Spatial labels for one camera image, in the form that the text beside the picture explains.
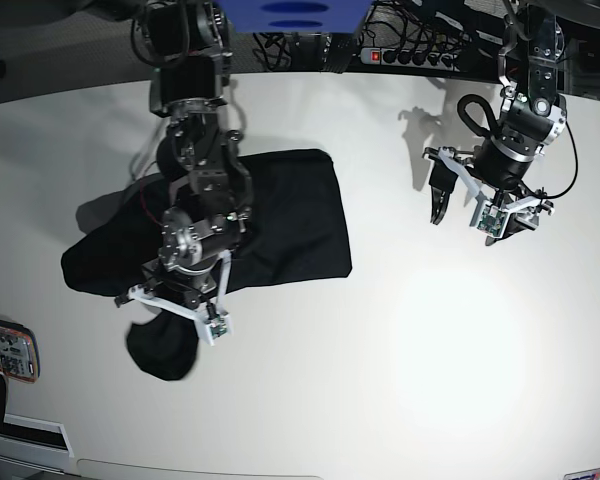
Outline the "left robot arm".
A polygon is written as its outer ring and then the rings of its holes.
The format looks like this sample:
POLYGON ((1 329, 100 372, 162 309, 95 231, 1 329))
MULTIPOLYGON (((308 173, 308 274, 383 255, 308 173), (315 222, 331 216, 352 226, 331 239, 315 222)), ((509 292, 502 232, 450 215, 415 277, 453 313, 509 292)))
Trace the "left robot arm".
POLYGON ((439 224, 455 185, 462 182, 476 202, 470 221, 493 245, 523 231, 534 231, 543 213, 555 211, 554 196, 532 189, 524 176, 567 127, 565 98, 557 91, 557 60, 564 47, 555 14, 525 2, 505 5, 503 45, 497 70, 502 103, 467 94, 457 103, 464 125, 481 139, 471 151, 428 147, 431 223, 439 224))

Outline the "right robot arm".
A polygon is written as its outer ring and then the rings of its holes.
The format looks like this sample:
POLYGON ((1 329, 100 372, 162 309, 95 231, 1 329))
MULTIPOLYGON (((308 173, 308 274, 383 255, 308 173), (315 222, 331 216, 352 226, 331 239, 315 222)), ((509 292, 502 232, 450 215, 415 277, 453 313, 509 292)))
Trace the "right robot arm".
POLYGON ((154 70, 150 111, 166 120, 156 164, 168 180, 163 243, 149 274, 198 309, 220 297, 212 271, 243 241, 253 183, 230 129, 229 22, 215 1, 148 1, 133 18, 134 54, 154 70))

